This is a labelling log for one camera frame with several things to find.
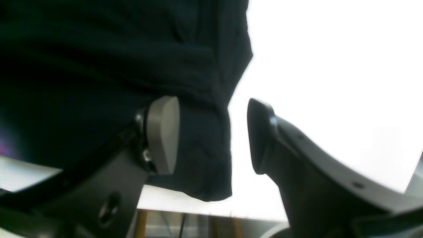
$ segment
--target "black mount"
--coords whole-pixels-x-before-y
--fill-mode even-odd
[[[173,173],[178,138],[178,99],[159,98],[88,158],[1,192],[0,227],[27,238],[126,237],[148,176]]]

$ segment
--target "bolt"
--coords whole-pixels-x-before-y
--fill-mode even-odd
[[[153,160],[149,148],[145,148],[145,150],[143,151],[143,158],[145,162],[151,162]]]

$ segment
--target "gray plastic part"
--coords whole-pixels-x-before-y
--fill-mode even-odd
[[[172,174],[175,170],[179,144],[179,121],[177,97],[161,97],[148,109],[147,142],[158,174]]]
[[[420,156],[419,163],[417,164],[413,177],[408,184],[405,195],[423,199],[423,153]]]

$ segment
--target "dark sweater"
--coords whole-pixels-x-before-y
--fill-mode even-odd
[[[0,2],[3,153],[65,168],[132,120],[138,107],[174,95],[181,104],[176,171],[148,183],[205,201],[231,196],[228,104],[252,58],[247,5]]]

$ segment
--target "wooden table leg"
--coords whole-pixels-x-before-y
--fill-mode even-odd
[[[147,210],[137,211],[137,221],[135,222],[134,238],[145,238],[147,224]]]

